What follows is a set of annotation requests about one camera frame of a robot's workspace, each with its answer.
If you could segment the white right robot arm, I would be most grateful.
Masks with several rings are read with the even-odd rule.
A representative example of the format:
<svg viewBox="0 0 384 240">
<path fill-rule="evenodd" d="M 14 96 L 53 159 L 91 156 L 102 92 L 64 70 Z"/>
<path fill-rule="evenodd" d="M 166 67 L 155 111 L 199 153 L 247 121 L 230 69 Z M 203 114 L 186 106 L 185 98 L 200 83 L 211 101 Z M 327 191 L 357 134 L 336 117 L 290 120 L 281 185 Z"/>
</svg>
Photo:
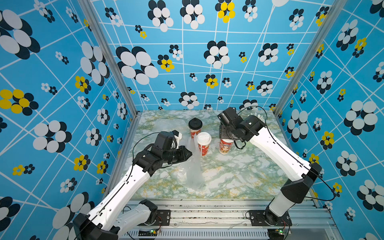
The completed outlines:
<svg viewBox="0 0 384 240">
<path fill-rule="evenodd" d="M 310 188 L 320 177 L 322 167 L 296 155 L 270 131 L 263 115 L 242 118 L 235 108 L 218 114 L 220 137 L 234 142 L 250 143 L 262 150 L 286 174 L 288 180 L 264 211 L 265 222 L 277 225 L 296 204 L 308 197 Z"/>
</svg>

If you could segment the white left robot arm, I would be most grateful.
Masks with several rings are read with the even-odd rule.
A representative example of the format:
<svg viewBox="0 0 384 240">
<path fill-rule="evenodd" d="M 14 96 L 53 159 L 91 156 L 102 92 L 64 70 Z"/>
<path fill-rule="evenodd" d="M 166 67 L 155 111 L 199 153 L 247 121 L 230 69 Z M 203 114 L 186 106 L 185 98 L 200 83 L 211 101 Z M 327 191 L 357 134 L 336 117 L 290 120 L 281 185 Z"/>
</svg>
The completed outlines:
<svg viewBox="0 0 384 240">
<path fill-rule="evenodd" d="M 73 221 L 76 240 L 117 240 L 140 224 L 152 225 L 158 207 L 149 200 L 123 213 L 129 200 L 164 164 L 172 166 L 193 154 L 179 141 L 182 133 L 159 132 L 153 144 L 133 155 L 133 163 L 110 193 L 89 213 L 78 214 Z"/>
</svg>

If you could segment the translucent plastic carrier bag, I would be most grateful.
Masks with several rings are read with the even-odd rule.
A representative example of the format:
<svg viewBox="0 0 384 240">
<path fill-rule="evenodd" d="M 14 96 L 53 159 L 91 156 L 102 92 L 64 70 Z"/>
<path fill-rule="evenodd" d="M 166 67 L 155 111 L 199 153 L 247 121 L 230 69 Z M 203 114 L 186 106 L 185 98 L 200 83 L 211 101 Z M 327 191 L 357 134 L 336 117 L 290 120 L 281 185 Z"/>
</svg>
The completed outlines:
<svg viewBox="0 0 384 240">
<path fill-rule="evenodd" d="M 202 156 L 198 147 L 197 140 L 191 137 L 183 137 L 180 144 L 186 146 L 192 152 L 192 156 L 177 167 L 177 181 L 184 187 L 199 190 L 205 185 L 202 171 Z"/>
</svg>

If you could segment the red cup white lid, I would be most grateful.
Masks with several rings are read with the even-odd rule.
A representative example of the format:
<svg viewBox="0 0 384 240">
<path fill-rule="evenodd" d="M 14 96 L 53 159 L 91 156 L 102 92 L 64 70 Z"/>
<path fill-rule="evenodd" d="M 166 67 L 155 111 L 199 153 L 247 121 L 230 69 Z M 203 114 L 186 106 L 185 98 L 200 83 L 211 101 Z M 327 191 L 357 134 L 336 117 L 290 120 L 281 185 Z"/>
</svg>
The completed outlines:
<svg viewBox="0 0 384 240">
<path fill-rule="evenodd" d="M 207 155 L 211 141 L 212 137 L 207 132 L 200 132 L 197 135 L 198 148 L 202 157 Z"/>
</svg>

